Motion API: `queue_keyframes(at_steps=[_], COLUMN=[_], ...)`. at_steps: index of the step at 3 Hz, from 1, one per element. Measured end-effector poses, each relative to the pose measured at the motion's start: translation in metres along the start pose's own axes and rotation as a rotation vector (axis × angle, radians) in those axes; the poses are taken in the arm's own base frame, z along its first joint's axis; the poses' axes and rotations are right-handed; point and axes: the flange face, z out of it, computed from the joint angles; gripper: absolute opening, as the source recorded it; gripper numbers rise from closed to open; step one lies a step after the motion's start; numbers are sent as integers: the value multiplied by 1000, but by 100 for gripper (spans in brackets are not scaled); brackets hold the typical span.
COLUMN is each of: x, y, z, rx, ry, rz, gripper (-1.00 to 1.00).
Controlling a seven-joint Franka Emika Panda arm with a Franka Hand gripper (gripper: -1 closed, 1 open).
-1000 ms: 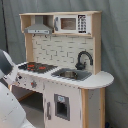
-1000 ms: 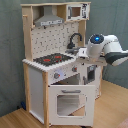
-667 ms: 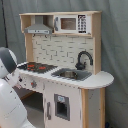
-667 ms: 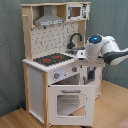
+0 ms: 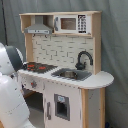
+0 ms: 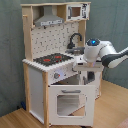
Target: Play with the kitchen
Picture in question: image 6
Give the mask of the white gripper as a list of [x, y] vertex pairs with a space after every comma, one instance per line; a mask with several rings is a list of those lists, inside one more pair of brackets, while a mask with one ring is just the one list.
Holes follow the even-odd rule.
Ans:
[[81, 61], [73, 64], [73, 70], [101, 72], [103, 70], [103, 65], [100, 62], [87, 63], [86, 61]]

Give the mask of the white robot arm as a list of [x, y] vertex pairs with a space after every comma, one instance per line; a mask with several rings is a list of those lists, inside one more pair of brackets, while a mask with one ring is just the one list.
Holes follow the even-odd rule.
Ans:
[[110, 41], [89, 39], [84, 54], [75, 57], [74, 71], [102, 71], [104, 67], [115, 68], [128, 59], [128, 47], [117, 52]]

